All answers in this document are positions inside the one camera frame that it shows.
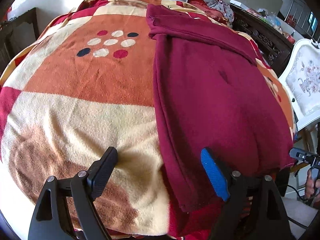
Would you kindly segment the person's right hand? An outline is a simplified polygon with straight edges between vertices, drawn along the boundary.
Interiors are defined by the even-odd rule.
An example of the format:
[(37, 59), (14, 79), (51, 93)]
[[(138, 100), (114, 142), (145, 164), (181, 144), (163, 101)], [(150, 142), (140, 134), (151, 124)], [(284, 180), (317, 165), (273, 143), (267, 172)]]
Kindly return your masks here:
[(309, 199), (315, 193), (315, 188), (319, 188), (319, 179), (314, 181), (311, 174), (311, 169), (309, 169), (305, 183), (305, 197), (307, 199)]

